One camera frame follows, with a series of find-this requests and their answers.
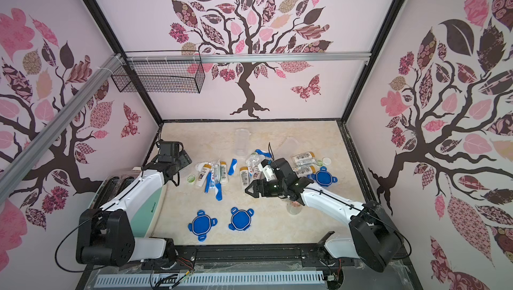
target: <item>black frame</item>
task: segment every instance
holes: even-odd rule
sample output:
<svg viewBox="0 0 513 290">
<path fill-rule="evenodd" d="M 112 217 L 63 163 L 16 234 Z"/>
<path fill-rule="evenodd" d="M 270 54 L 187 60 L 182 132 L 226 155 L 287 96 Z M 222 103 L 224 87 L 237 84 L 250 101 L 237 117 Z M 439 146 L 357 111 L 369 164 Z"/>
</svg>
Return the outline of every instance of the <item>black frame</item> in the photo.
<svg viewBox="0 0 513 290">
<path fill-rule="evenodd" d="M 346 148 L 348 150 L 348 154 L 351 160 L 351 163 L 353 165 L 353 168 L 356 173 L 356 177 L 358 179 L 358 182 L 360 184 L 360 187 L 362 189 L 362 193 L 364 195 L 364 198 L 366 201 L 370 200 L 376 200 L 375 194 L 372 191 L 372 187 L 369 183 L 369 180 L 367 178 L 366 172 L 363 169 L 363 165 L 361 163 L 361 160 L 358 156 L 358 153 L 356 151 L 355 145 L 351 139 L 350 133 L 347 129 L 346 122 L 349 120 L 350 114 L 352 110 L 354 109 L 356 102 L 362 92 L 362 89 L 365 85 L 365 82 L 367 81 L 374 64 L 377 60 L 377 57 L 380 53 L 380 51 L 383 48 L 383 45 L 385 43 L 386 38 L 388 37 L 388 34 L 395 22 L 395 19 L 401 10 L 401 7 L 403 5 L 405 0 L 393 0 L 392 4 L 390 5 L 390 8 L 388 9 L 388 12 L 386 14 L 386 17 L 383 21 L 383 24 L 379 30 L 379 33 L 376 37 L 376 40 L 371 48 L 371 57 L 369 59 L 369 62 L 366 64 L 366 66 L 363 68 L 362 73 L 360 74 L 355 88 L 353 89 L 353 92 L 351 93 L 351 96 L 349 98 L 348 104 L 344 110 L 344 113 L 342 115 L 342 118 L 327 118 L 327 119 L 244 119 L 244 120 L 212 120 L 212 119 L 191 119 L 191 120 L 163 120 L 160 114 L 157 111 L 157 108 L 151 101 L 148 93 L 144 89 L 144 87 L 141 84 L 141 81 L 139 80 L 137 74 L 128 66 L 125 65 L 125 69 L 127 74 L 130 76 L 132 82 L 136 86 L 139 95 L 141 96 L 142 100 L 144 101 L 146 107 L 150 111 L 150 114 L 153 116 L 154 120 L 159 126 L 159 129 L 157 131 L 157 134 L 155 135 L 155 138 L 150 146 L 150 149 L 147 153 L 145 162 L 149 159 L 149 156 L 151 154 L 151 151 L 153 149 L 154 143 L 158 140 L 160 131 L 162 130 L 162 127 L 164 123 L 172 123 L 172 122 L 255 122 L 255 121 L 261 121 L 261 122 L 269 122 L 269 121 L 328 121 L 328 120 L 335 120 L 337 121 L 339 125 L 339 129 L 341 131 L 342 138 L 344 140 L 344 144 L 346 145 Z M 99 26 L 99 29 L 101 30 L 102 34 L 106 38 L 107 42 L 111 46 L 112 50 L 116 53 L 120 53 L 122 57 L 127 61 L 127 56 L 125 51 L 123 50 L 121 44 L 119 43 L 116 35 L 114 34 L 111 26 L 109 25 L 108 21 L 106 20 L 103 12 L 101 11 L 98 3 L 96 0 L 83 0 L 84 4 L 88 8 L 88 10 L 91 12 L 91 15 L 93 16 L 96 24 Z M 298 251 L 301 253 L 301 251 L 304 251 L 304 249 L 310 249 L 314 244 L 274 244 L 274 245 L 212 245 L 212 246 L 177 246 L 179 251 L 196 251 L 195 253 L 203 253 L 206 254 L 206 257 L 203 258 L 205 263 L 208 263 L 209 260 L 217 260 L 222 262 L 234 262 L 233 256 L 219 256 L 219 253 L 216 253 L 217 251 L 232 249 L 232 254 L 237 253 L 238 258 L 240 260 L 249 260 L 251 258 L 261 258 L 262 261 L 269 261 L 269 259 L 274 260 L 298 260 L 297 254 Z M 404 247 L 400 250 L 400 253 L 406 253 L 406 250 Z M 422 286 L 420 285 L 419 278 L 417 277 L 417 274 L 415 273 L 415 270 L 413 268 L 413 265 L 409 258 L 403 259 L 403 263 L 409 268 L 408 274 L 410 277 L 410 280 L 413 283 L 413 286 L 415 289 L 422 289 Z M 344 265 L 353 265 L 354 262 L 352 260 L 345 262 Z M 93 268 L 92 265 L 87 265 L 86 269 Z M 318 269 L 326 268 L 324 266 L 317 267 Z M 77 290 L 84 289 L 85 284 L 90 276 L 91 272 L 85 272 L 82 274 L 80 281 L 76 287 Z"/>
</svg>

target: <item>pink leaf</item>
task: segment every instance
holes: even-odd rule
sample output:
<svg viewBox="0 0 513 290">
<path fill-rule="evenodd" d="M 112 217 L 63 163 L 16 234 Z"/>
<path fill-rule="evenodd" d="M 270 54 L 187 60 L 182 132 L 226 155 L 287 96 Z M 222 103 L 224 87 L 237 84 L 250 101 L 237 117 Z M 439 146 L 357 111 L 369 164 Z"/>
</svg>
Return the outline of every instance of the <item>pink leaf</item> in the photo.
<svg viewBox="0 0 513 290">
<path fill-rule="evenodd" d="M 240 40 L 239 43 L 237 43 L 237 46 L 235 47 L 235 53 L 239 54 L 244 50 L 244 46 L 246 45 L 246 40 Z"/>
<path fill-rule="evenodd" d="M 445 213 L 445 202 L 443 195 L 440 194 L 435 198 L 434 209 L 437 211 L 439 219 L 441 219 Z"/>
<path fill-rule="evenodd" d="M 93 133 L 93 137 L 95 137 L 96 139 L 103 139 L 107 136 L 107 134 L 108 134 L 107 131 L 98 130 Z"/>
<path fill-rule="evenodd" d="M 0 148 L 8 148 L 14 140 L 12 133 L 7 131 L 0 131 Z"/>
<path fill-rule="evenodd" d="M 273 35 L 273 29 L 263 29 L 260 30 L 259 36 L 260 39 L 264 42 L 266 42 L 268 39 L 270 39 Z"/>
<path fill-rule="evenodd" d="M 468 110 L 468 113 L 471 115 L 471 117 L 475 120 L 481 120 L 486 116 L 488 111 L 490 111 L 491 107 L 491 99 L 490 100 L 483 100 L 479 101 L 476 104 L 472 105 L 471 108 Z"/>
<path fill-rule="evenodd" d="M 6 118 L 13 118 L 20 113 L 20 108 L 7 100 L 0 100 L 0 114 Z"/>
<path fill-rule="evenodd" d="M 280 70 L 280 69 L 276 69 L 276 74 L 277 74 L 279 77 L 284 78 L 284 79 L 287 77 L 287 76 L 285 75 L 285 73 L 283 73 L 283 71 L 282 71 L 282 70 Z"/>
<path fill-rule="evenodd" d="M 442 110 L 452 113 L 458 107 L 458 97 L 456 93 L 452 93 L 442 102 Z"/>
<path fill-rule="evenodd" d="M 43 100 L 37 105 L 34 110 L 34 115 L 39 120 L 47 122 L 53 120 L 55 116 L 53 107 L 48 100 Z"/>
<path fill-rule="evenodd" d="M 478 134 L 471 133 L 465 137 L 463 149 L 471 154 L 483 154 L 491 151 L 491 146 L 486 139 Z"/>
<path fill-rule="evenodd" d="M 34 45 L 30 40 L 34 38 L 33 29 L 25 26 L 27 17 L 20 9 L 11 9 L 12 18 L 0 13 L 0 45 L 12 60 L 17 50 L 29 50 Z"/>
<path fill-rule="evenodd" d="M 258 19 L 256 17 L 257 17 L 257 15 L 255 14 L 255 12 L 253 12 L 253 10 L 249 11 L 248 17 L 246 18 L 248 24 L 249 25 L 256 24 L 258 21 Z"/>
<path fill-rule="evenodd" d="M 240 33 L 242 33 L 242 29 L 240 28 L 240 26 L 237 23 L 233 22 L 233 21 L 231 23 L 230 29 L 231 29 L 231 33 L 233 35 L 239 35 Z"/>
<path fill-rule="evenodd" d="M 427 122 L 424 128 L 430 132 L 436 132 L 444 126 L 445 122 L 442 120 L 433 120 Z"/>
</svg>

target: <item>pink wall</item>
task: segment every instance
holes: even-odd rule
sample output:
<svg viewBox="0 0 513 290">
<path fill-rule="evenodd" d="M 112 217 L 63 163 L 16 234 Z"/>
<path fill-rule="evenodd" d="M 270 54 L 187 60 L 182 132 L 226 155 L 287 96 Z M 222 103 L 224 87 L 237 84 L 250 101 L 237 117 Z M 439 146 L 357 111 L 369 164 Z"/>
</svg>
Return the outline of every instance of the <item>pink wall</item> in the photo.
<svg viewBox="0 0 513 290">
<path fill-rule="evenodd" d="M 81 0 L 3 0 L 0 13 L 0 168 L 5 168 L 112 50 Z M 156 130 L 138 94 L 119 93 L 111 80 L 97 91 L 0 205 L 3 287 L 75 287 L 80 274 L 55 265 L 56 246 L 107 175 L 141 164 Z M 81 269 L 74 239 L 61 248 L 60 263 Z M 30 278 L 21 277 L 26 271 Z"/>
<path fill-rule="evenodd" d="M 424 289 L 511 288 L 512 28 L 513 0 L 408 0 L 349 120 Z"/>
</svg>

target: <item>pink flower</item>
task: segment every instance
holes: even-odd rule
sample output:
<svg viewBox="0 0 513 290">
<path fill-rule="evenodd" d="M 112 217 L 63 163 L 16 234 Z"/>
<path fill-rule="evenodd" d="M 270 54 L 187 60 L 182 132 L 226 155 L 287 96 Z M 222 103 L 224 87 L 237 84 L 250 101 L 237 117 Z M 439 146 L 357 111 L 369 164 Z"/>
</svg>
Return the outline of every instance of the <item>pink flower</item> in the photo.
<svg viewBox="0 0 513 290">
<path fill-rule="evenodd" d="M 401 93 L 388 91 L 386 98 L 381 98 L 381 106 L 385 107 L 388 116 L 396 116 L 403 113 L 408 107 L 404 105 Z"/>
<path fill-rule="evenodd" d="M 487 0 L 465 0 L 465 13 L 470 23 L 483 27 L 488 17 L 489 5 Z"/>
</svg>

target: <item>aluminum rail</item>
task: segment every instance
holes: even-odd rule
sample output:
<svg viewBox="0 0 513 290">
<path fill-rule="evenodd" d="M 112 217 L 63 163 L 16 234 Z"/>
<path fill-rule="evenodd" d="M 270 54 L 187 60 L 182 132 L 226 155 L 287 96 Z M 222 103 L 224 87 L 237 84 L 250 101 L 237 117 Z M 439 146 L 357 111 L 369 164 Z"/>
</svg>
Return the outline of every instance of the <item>aluminum rail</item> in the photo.
<svg viewBox="0 0 513 290">
<path fill-rule="evenodd" d="M 87 101 L 111 76 L 111 71 L 115 71 L 122 65 L 121 62 L 120 54 L 111 56 L 101 68 L 89 77 L 78 93 L 70 98 L 61 111 L 57 113 L 55 119 L 50 121 L 30 142 L 29 146 L 5 169 L 0 177 L 0 204 L 9 197 L 9 194 L 14 191 L 43 154 L 48 151 L 48 148 L 61 135 L 62 131 L 69 126 L 69 123 L 86 105 Z"/>
</svg>

